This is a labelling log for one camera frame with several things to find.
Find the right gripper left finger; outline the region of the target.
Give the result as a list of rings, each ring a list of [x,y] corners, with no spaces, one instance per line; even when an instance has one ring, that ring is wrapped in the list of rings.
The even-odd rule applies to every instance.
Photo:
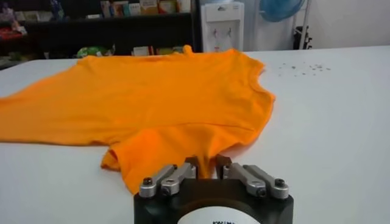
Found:
[[[152,198],[157,194],[173,196],[179,193],[184,179],[198,177],[199,161],[195,156],[187,157],[181,166],[170,164],[160,169],[154,176],[146,177],[140,185],[139,196]]]

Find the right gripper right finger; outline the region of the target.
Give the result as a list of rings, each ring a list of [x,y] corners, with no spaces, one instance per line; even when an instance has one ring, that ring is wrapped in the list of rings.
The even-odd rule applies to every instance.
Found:
[[[233,163],[230,157],[215,157],[216,173],[222,180],[240,180],[248,194],[285,200],[289,197],[289,186],[284,179],[274,178],[256,165]]]

